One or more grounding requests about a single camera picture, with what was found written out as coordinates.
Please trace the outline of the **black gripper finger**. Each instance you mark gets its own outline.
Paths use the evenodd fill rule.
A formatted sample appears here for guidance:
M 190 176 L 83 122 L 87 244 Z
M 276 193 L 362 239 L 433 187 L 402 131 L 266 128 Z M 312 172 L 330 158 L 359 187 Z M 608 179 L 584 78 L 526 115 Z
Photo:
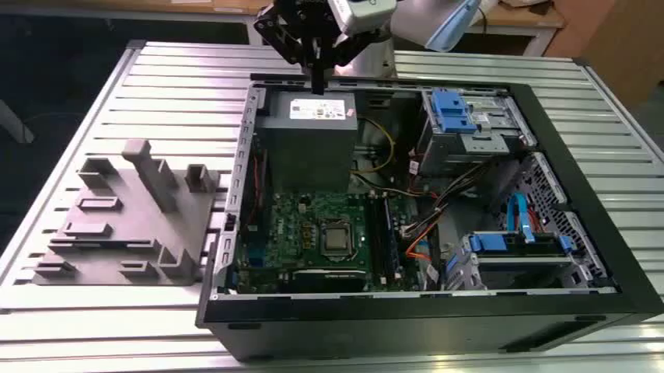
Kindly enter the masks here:
M 362 50 L 374 42 L 373 33 L 359 33 L 347 37 L 339 44 L 332 45 L 332 38 L 323 37 L 318 45 L 318 94 L 327 87 L 326 71 L 335 66 L 346 66 Z
M 310 78 L 311 93 L 318 94 L 318 59 L 314 39 L 304 32 L 306 14 L 296 7 L 263 7 L 252 27 L 290 64 L 298 64 Z

